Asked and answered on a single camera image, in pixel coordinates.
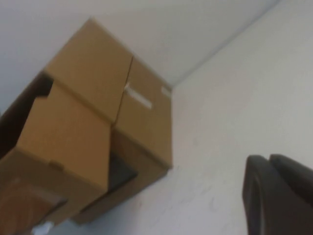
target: black plastic object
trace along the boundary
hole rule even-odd
[[[313,171],[282,155],[249,156],[243,188],[249,235],[313,235]]]

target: box flap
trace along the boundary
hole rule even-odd
[[[108,187],[110,124],[55,84],[48,98],[35,99],[17,147]]]
[[[126,87],[116,128],[171,167],[170,89],[135,58]]]
[[[88,20],[44,70],[98,114],[115,121],[131,60],[131,53]]]

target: cardboard flap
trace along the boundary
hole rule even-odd
[[[115,121],[131,60],[131,53],[88,20],[44,70],[98,114]]]
[[[35,99],[17,147],[108,187],[110,125],[56,85],[48,98]]]

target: white label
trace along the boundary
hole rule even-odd
[[[131,88],[129,83],[126,84],[124,91],[127,92],[130,97],[134,98],[148,109],[152,109],[152,102]]]
[[[44,224],[34,227],[31,232],[33,235],[47,235],[53,227],[53,222],[45,222]]]
[[[162,87],[161,92],[163,95],[166,95],[169,98],[172,97],[172,93],[168,89],[166,89],[165,87]]]

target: box opening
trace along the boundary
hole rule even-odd
[[[118,190],[120,187],[127,184],[130,180],[134,179],[138,175],[138,172],[127,165],[122,158],[117,154],[110,153],[110,165],[109,165],[109,187],[108,192],[104,195],[110,195],[111,193]],[[88,210],[90,207],[95,205],[103,197],[95,200],[93,203],[85,207],[81,212]]]
[[[0,159],[17,143],[36,97],[48,96],[53,80],[40,73],[0,118]]]

